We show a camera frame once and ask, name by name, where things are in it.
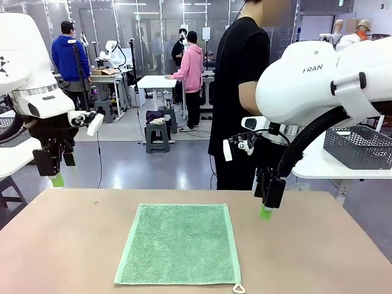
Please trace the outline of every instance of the person in blue jacket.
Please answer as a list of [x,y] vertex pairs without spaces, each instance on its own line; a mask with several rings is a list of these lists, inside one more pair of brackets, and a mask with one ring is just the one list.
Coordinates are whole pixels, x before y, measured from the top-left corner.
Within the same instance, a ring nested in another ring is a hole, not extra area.
[[[68,43],[69,40],[75,39],[76,31],[74,29],[74,24],[69,21],[63,21],[61,23],[61,32],[62,35],[59,36],[51,46],[51,57],[55,66],[58,68],[59,73],[64,79],[61,86],[72,99],[75,104],[75,109],[78,109],[79,104],[80,108],[85,110],[88,108],[85,107],[85,100],[83,98],[83,90],[78,74],[78,66],[74,49],[72,48],[72,44]],[[76,41],[76,44],[79,49],[79,57],[86,89],[89,90],[89,84],[91,84],[90,66],[82,44],[79,41]]]

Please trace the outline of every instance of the floor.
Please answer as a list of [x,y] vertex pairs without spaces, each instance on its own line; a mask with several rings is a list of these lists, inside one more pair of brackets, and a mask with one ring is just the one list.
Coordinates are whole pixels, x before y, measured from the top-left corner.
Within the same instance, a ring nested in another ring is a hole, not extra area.
[[[146,154],[145,146],[135,141],[102,141],[101,188],[114,189],[203,189],[216,188],[211,179],[208,141],[177,141],[169,153]],[[62,167],[66,187],[97,188],[100,164],[96,142],[79,142],[75,147],[75,168]],[[41,178],[37,168],[28,165],[13,175],[28,202],[51,187]],[[335,193],[327,180],[305,182],[312,190]],[[288,187],[295,188],[296,178],[290,175]],[[350,190],[344,208],[366,231],[373,242],[392,262],[392,181],[373,180],[356,182]],[[5,195],[15,195],[7,190]],[[0,208],[0,227],[3,227],[22,207],[10,203],[10,209]]]
[[[165,98],[170,98],[172,94],[166,94]],[[163,101],[158,97],[158,106],[163,105]],[[152,110],[154,101],[146,100],[141,108],[130,108],[124,116],[116,122],[108,124],[104,122],[99,129],[99,140],[101,141],[143,141],[144,127],[146,124],[146,112]],[[179,127],[186,124],[182,117],[183,109],[181,105],[174,105],[176,112],[177,125]],[[200,121],[200,127],[191,133],[180,133],[172,135],[173,140],[208,140],[211,130],[211,121]],[[96,137],[87,136],[87,129],[82,128],[75,137],[76,141],[96,141]]]

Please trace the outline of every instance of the pink hoodie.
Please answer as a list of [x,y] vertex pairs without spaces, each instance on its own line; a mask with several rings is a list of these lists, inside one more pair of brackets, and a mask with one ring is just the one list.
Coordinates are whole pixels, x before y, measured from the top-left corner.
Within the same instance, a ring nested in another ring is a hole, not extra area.
[[185,93],[194,93],[202,88],[202,71],[202,49],[193,44],[185,51],[181,68],[173,76],[177,80],[184,80]]

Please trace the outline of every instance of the beige hat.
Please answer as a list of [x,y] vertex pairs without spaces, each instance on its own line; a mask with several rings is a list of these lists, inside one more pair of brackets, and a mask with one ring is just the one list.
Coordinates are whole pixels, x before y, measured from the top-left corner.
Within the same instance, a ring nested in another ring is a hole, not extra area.
[[358,25],[366,27],[370,32],[370,20],[361,20]]

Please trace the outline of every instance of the gray plastic stool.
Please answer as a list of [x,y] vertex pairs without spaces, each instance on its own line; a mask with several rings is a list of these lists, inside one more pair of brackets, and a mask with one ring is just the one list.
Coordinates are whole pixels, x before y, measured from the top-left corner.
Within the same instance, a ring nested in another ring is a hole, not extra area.
[[[162,143],[151,142],[151,133],[154,131],[156,131],[157,133],[160,132],[163,141]],[[164,153],[170,151],[170,142],[169,142],[169,137],[167,135],[166,123],[161,124],[159,126],[155,124],[146,125],[146,152],[150,154],[153,151],[164,152]]]
[[[8,189],[9,187],[13,187],[19,197],[5,197],[2,195],[2,193]],[[20,192],[17,184],[13,181],[11,176],[8,176],[0,181],[0,203],[5,208],[8,208],[7,202],[20,202],[23,203],[24,205],[27,205],[26,199],[24,198],[22,192]]]
[[172,134],[177,134],[177,119],[176,119],[176,112],[174,111],[174,107],[170,107],[170,109],[167,109],[164,106],[160,106],[158,110],[161,111],[164,115],[170,115],[170,119],[171,119],[170,131]]
[[113,111],[113,106],[111,106],[110,99],[94,101],[94,110],[98,113],[102,110],[108,124],[111,124],[115,120],[115,112]]

